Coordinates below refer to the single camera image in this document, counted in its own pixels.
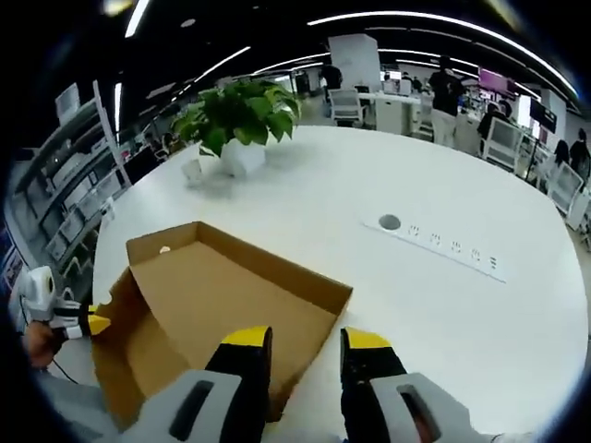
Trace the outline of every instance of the round white table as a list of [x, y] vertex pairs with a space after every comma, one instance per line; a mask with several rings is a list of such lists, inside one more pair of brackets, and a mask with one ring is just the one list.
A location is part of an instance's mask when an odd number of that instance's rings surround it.
[[[187, 188], [181, 166], [196, 156], [195, 146], [175, 155], [115, 202], [100, 231], [94, 300], [109, 300], [126, 240], [194, 220], [353, 286], [272, 436], [344, 435], [343, 325], [387, 338], [409, 372], [470, 409], [480, 432], [536, 430], [572, 393], [585, 362], [585, 289], [561, 217], [533, 187], [461, 152], [340, 127], [299, 127], [245, 181], [205, 158], [208, 178]], [[495, 251], [506, 282], [363, 224], [383, 213]]]

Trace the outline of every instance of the storage box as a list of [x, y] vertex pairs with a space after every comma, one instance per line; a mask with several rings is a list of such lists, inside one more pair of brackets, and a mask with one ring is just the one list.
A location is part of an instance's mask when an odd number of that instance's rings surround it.
[[99, 199], [102, 201], [105, 201], [107, 198], [112, 197], [113, 194], [118, 192], [121, 189], [121, 183], [119, 183], [116, 171], [113, 171], [104, 177], [96, 186], [96, 189], [99, 194]]
[[92, 343], [97, 378], [122, 428], [145, 399], [187, 369], [204, 368], [225, 336], [267, 325], [278, 420], [352, 292], [202, 222], [130, 240], [127, 255], [113, 301], [97, 312], [112, 326]]
[[84, 221], [74, 210], [70, 212], [59, 228], [69, 243], [76, 239], [82, 229], [84, 229]]
[[54, 238], [47, 244], [45, 250], [52, 256], [55, 261], [58, 261], [66, 252], [67, 243], [64, 237], [61, 236], [59, 231], [54, 235]]
[[78, 209], [86, 220], [90, 220], [101, 208], [102, 202], [96, 189], [92, 189], [79, 203]]

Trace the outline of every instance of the white flower pot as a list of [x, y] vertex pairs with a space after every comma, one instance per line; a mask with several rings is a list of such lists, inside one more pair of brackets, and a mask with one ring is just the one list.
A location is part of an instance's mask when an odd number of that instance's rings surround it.
[[247, 177], [265, 164], [265, 147], [257, 143], [243, 145], [233, 138], [222, 148], [223, 169], [234, 177]]

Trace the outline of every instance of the power outlet strip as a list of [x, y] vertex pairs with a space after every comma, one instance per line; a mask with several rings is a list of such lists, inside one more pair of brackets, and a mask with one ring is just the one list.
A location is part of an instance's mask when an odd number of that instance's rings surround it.
[[392, 215], [363, 220], [363, 224], [368, 228], [446, 257], [488, 275], [496, 281], [507, 282], [499, 257], [486, 253], [477, 246], [467, 245], [458, 239], [446, 238], [439, 233], [422, 229], [418, 223], [405, 223]]

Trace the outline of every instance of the green leaves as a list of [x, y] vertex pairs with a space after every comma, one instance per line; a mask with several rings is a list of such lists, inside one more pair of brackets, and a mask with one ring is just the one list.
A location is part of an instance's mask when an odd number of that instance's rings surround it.
[[222, 155], [222, 146], [227, 142], [228, 140], [225, 137], [225, 131], [222, 127], [214, 127], [204, 134], [203, 137], [203, 146], [210, 149], [218, 157]]
[[250, 122], [237, 127], [234, 130], [234, 135], [243, 145], [249, 145], [253, 141], [260, 145], [266, 145], [269, 139], [269, 130], [262, 122]]
[[247, 99], [247, 105], [254, 110], [260, 120], [273, 112], [271, 103], [265, 97], [253, 97]]
[[269, 80], [237, 81], [222, 90], [204, 90], [197, 103], [187, 106], [174, 120], [172, 129], [188, 142], [201, 141], [215, 155], [232, 138], [244, 145], [269, 140], [269, 133], [281, 141], [293, 135], [301, 116], [296, 96]]
[[279, 111], [277, 114], [269, 115], [267, 123], [277, 141], [281, 141], [283, 134], [287, 134], [289, 138], [292, 137], [294, 122], [292, 116], [286, 111]]

